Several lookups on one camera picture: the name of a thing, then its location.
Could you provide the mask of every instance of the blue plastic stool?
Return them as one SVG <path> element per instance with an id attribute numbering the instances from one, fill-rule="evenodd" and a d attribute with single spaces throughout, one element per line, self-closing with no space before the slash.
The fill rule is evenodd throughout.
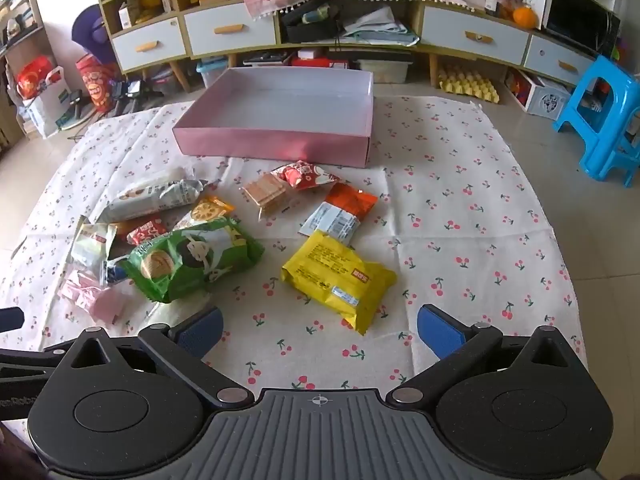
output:
<path id="1" fill-rule="evenodd" d="M 601 112 L 580 106 L 580 100 L 596 78 L 604 79 L 611 86 L 607 101 Z M 564 123 L 569 123 L 584 140 L 584 155 L 580 167 L 595 180 L 603 180 L 610 168 L 622 167 L 629 172 L 625 185 L 631 183 L 633 169 L 631 160 L 634 150 L 624 135 L 629 121 L 640 110 L 640 84 L 607 58 L 599 56 L 587 69 L 578 83 L 569 102 L 554 123 L 556 132 Z M 618 152 L 622 147 L 627 153 Z"/>

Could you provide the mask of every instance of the egg carton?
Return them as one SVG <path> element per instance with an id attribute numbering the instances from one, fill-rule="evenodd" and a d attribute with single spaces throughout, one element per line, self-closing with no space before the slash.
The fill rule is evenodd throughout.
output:
<path id="1" fill-rule="evenodd" d="M 459 66 L 447 66 L 438 72 L 440 88 L 449 94 L 469 95 L 498 104 L 500 96 L 494 85 L 478 70 L 463 72 Z"/>

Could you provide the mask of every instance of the floor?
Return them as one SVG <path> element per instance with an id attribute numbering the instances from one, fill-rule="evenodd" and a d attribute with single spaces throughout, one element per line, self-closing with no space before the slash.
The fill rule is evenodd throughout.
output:
<path id="1" fill-rule="evenodd" d="M 376 85 L 376 95 L 440 94 L 425 82 Z M 172 101 L 195 99 L 200 91 Z M 584 145 L 557 134 L 549 120 L 522 112 L 513 98 L 482 107 L 533 185 L 571 273 L 590 372 L 614 413 L 614 434 L 600 464 L 606 478 L 640 473 L 640 182 L 615 175 L 595 182 L 578 169 Z M 46 183 L 73 142 L 66 136 L 24 141 L 0 159 L 0 272 Z"/>

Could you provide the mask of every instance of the cherry print tablecloth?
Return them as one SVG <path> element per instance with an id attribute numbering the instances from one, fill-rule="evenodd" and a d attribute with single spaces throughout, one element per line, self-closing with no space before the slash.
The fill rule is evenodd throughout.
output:
<path id="1" fill-rule="evenodd" d="M 37 203 L 2 280 L 2 304 L 20 306 L 26 317 L 23 329 L 0 338 L 3 347 L 42 349 L 95 324 L 56 297 L 79 216 L 96 217 L 106 200 L 145 174 L 182 166 L 216 183 L 219 195 L 237 207 L 236 218 L 266 247 L 256 267 L 216 285 L 225 332 L 205 357 L 256 394 L 269 386 L 375 386 L 384 395 L 436 361 L 416 334 L 424 303 L 507 334 L 554 324 L 584 359 L 574 290 L 553 230 L 478 106 L 376 99 L 369 169 L 326 167 L 379 197 L 352 245 L 398 274 L 366 336 L 359 336 L 279 281 L 280 267 L 303 243 L 299 226 L 326 190 L 312 190 L 288 212 L 258 222 L 238 187 L 278 163 L 182 155 L 172 125 L 188 105 L 101 121 L 74 148 Z M 113 336 L 133 335 L 152 322 L 173 324 L 209 299 L 198 293 L 152 304 L 129 282 L 119 287 L 127 303 L 122 318 L 105 327 Z"/>

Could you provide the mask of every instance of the drawer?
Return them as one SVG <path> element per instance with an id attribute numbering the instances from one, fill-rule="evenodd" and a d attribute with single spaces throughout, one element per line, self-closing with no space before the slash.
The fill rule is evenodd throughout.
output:
<path id="1" fill-rule="evenodd" d="M 519 65 L 529 33 L 464 12 L 425 7 L 422 42 Z"/>
<path id="2" fill-rule="evenodd" d="M 113 49 L 123 72 L 187 54 L 178 18 L 152 23 L 113 38 Z"/>
<path id="3" fill-rule="evenodd" d="M 244 3 L 184 15 L 193 57 L 276 43 L 273 18 L 254 19 Z"/>
<path id="4" fill-rule="evenodd" d="M 587 56 L 553 41 L 532 36 L 524 67 L 576 86 L 592 63 L 593 59 Z"/>

